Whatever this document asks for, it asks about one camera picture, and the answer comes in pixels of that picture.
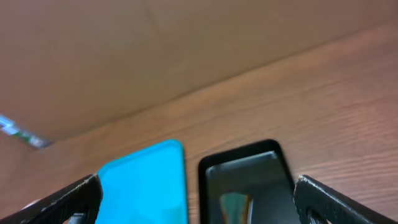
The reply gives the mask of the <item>yellow green sponge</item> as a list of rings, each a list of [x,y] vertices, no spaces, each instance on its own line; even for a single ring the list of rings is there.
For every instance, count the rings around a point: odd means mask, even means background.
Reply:
[[[249,195],[231,192],[223,194],[219,202],[225,224],[249,224],[251,222],[252,199]]]

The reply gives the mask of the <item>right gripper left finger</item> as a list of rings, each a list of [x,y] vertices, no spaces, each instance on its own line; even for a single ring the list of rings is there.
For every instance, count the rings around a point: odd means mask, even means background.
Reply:
[[[103,190],[97,174],[86,177],[40,199],[36,203],[1,219],[1,224],[94,224]]]

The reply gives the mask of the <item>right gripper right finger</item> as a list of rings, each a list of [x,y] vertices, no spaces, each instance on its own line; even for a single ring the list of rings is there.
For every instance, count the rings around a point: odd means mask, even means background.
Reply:
[[[302,224],[397,224],[307,175],[298,178],[294,204]]]

